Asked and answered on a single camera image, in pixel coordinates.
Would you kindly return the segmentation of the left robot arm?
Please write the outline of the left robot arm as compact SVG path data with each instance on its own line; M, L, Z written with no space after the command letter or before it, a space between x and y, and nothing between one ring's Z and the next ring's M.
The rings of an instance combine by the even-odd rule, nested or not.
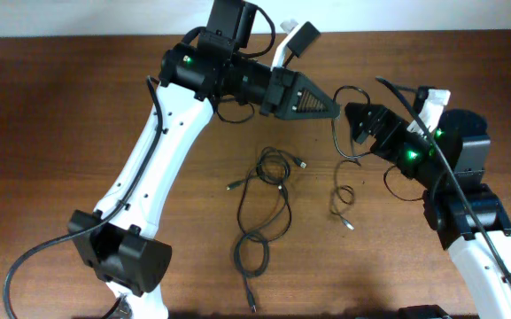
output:
M224 97L280 120L340 113L327 94L287 67L318 38L316 27L283 22L286 36L269 44L274 57L262 65L246 49L258 13L255 4L217 0L207 24L165 53L149 86L149 119L127 163L94 210L75 211L67 225L83 263L115 295L111 318L167 317L160 282L172 249L156 239L160 216L190 147Z

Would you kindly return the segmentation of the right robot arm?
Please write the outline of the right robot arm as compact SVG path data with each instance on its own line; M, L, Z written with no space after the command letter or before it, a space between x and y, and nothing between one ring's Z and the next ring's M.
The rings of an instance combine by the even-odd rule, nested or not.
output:
M349 103L355 142L424 187L424 217L460 272L482 318L511 318L511 221L483 182L491 146L487 123L468 110L445 111L428 139L383 105Z

